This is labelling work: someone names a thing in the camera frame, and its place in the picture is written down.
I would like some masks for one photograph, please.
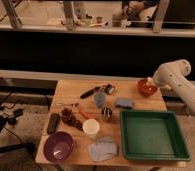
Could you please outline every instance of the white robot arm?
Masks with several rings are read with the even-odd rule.
[[[153,81],[159,86],[169,85],[195,114],[195,85],[184,77],[190,72],[191,65],[185,59],[168,62],[159,66]]]

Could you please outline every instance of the white cup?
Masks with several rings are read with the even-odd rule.
[[[100,124],[95,119],[87,119],[83,123],[83,132],[91,139],[96,138],[99,130],[100,130]]]

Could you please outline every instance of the wooden table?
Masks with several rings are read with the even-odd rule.
[[[94,97],[90,96],[86,99],[80,99],[79,96],[87,90],[105,84],[112,84],[116,87],[115,92],[112,95],[107,95],[106,104],[113,110],[113,118],[111,122],[106,123],[102,120],[100,109],[96,108],[94,104]],[[160,90],[154,95],[144,98],[139,94],[137,90],[136,81],[94,81],[94,80],[62,80],[58,81],[55,95],[51,104],[50,113],[47,117],[42,133],[40,145],[38,148],[36,162],[40,164],[51,164],[46,160],[43,155],[43,146],[49,135],[46,133],[47,124],[49,122],[50,114],[53,112],[61,113],[64,108],[63,105],[58,103],[80,103],[80,106],[87,113],[91,113],[97,116],[100,122],[101,129],[99,136],[110,135],[114,138],[119,147],[119,153],[117,157],[102,162],[93,162],[88,155],[87,145],[93,143],[82,131],[74,127],[65,125],[60,121],[57,131],[66,131],[72,135],[76,147],[70,157],[63,161],[64,165],[105,165],[105,166],[154,166],[154,167],[185,167],[186,162],[174,162],[174,161],[129,161],[122,156],[121,135],[119,125],[119,109],[115,108],[114,101],[117,97],[131,98],[134,102],[134,109],[151,109],[151,110],[166,110],[165,103],[163,101]],[[86,119],[78,113],[77,108],[73,108],[75,116],[82,122]]]

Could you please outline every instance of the black wall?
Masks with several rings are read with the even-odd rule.
[[[147,77],[181,58],[195,80],[195,38],[0,31],[0,69]]]

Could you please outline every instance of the gray cloth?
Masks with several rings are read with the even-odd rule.
[[[105,136],[88,146],[89,156],[93,161],[111,159],[118,153],[118,148],[110,136]]]

